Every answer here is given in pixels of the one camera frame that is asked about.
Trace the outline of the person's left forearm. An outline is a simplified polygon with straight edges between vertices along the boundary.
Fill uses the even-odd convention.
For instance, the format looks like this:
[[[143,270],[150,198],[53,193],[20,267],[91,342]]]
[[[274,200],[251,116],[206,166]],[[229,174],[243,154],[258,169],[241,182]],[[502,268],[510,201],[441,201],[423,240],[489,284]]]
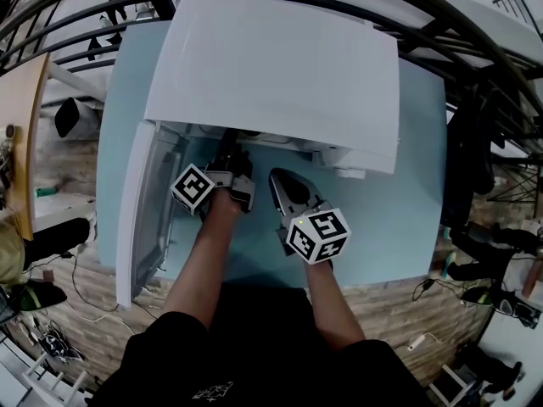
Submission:
[[[165,300],[165,312],[179,312],[209,328],[221,293],[227,256],[240,205],[217,188],[193,248]]]

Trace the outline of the wooden desk white legs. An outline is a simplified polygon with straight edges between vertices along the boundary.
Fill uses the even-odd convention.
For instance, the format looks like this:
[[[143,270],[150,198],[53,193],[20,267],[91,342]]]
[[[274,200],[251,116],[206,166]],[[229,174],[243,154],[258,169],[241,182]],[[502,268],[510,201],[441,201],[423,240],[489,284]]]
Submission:
[[[95,202],[90,198],[68,208],[36,216],[33,171],[36,153],[37,120],[48,79],[53,78],[100,103],[106,91],[50,61],[46,53],[0,77],[0,130],[13,125],[14,179],[7,190],[8,215],[20,235],[31,241],[33,235],[49,227],[91,214]]]

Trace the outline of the white microwave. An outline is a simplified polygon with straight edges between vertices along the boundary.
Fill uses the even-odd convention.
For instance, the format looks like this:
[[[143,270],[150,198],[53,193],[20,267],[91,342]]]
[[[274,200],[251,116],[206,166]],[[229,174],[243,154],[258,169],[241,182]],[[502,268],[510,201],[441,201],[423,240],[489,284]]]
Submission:
[[[341,176],[395,170],[394,38],[350,17],[278,0],[181,0],[133,138],[120,202],[116,297],[130,306],[165,260],[192,137],[252,131]]]

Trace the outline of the black white patterned object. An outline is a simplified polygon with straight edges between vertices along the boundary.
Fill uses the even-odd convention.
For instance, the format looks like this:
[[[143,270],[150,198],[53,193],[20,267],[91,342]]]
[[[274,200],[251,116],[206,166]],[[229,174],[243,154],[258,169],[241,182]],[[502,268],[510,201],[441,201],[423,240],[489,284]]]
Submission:
[[[65,335],[52,321],[46,325],[45,331],[39,334],[38,343],[45,353],[63,363],[85,360],[83,353],[69,343]]]

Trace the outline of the person's black shirt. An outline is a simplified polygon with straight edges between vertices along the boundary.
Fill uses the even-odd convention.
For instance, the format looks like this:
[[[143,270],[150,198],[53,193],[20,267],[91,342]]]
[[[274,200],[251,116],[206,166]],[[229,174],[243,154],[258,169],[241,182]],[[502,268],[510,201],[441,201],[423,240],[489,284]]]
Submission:
[[[163,314],[89,407],[433,407],[385,342],[333,350],[305,291],[226,284],[210,327]]]

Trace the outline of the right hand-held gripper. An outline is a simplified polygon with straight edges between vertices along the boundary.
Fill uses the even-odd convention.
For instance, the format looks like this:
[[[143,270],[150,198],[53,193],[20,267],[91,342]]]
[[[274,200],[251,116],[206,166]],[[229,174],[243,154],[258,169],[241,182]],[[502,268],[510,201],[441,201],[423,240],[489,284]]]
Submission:
[[[311,181],[291,170],[272,169],[269,186],[276,209],[285,216],[277,234],[286,255],[297,254],[314,265],[342,254],[351,230],[341,210],[324,204]]]

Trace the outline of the grey waste bin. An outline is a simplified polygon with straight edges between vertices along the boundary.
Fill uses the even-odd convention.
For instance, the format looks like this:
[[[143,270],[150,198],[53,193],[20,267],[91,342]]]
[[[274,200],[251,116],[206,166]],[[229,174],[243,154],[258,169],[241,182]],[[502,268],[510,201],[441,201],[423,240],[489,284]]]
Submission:
[[[68,98],[54,116],[54,126],[62,139],[93,139],[99,133],[101,114],[75,98]]]

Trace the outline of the person's right forearm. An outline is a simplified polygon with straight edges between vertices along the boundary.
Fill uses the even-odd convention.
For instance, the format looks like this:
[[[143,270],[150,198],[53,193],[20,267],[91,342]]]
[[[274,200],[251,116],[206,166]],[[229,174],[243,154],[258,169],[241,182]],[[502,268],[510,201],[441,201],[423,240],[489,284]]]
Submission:
[[[329,347],[340,351],[366,336],[347,304],[331,265],[305,264],[306,281],[317,330]]]

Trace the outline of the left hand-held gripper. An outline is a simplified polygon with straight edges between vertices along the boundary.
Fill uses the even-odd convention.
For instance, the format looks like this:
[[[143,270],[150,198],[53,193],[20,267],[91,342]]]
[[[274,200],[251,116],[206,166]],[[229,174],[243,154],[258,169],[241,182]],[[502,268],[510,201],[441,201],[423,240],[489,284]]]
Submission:
[[[232,200],[244,213],[252,210],[255,183],[251,180],[253,165],[249,153],[238,141],[239,129],[226,128],[216,156],[204,167],[190,164],[171,185],[172,197],[190,214],[202,209],[216,188],[228,190]]]

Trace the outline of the black and green office chair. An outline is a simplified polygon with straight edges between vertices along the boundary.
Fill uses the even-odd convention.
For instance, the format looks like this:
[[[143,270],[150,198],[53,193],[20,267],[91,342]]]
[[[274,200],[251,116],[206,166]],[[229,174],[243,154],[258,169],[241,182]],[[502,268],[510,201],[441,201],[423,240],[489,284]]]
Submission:
[[[61,304],[67,300],[64,291],[51,282],[30,279],[26,283],[8,286],[5,304],[0,304],[0,314],[4,311],[32,312]]]

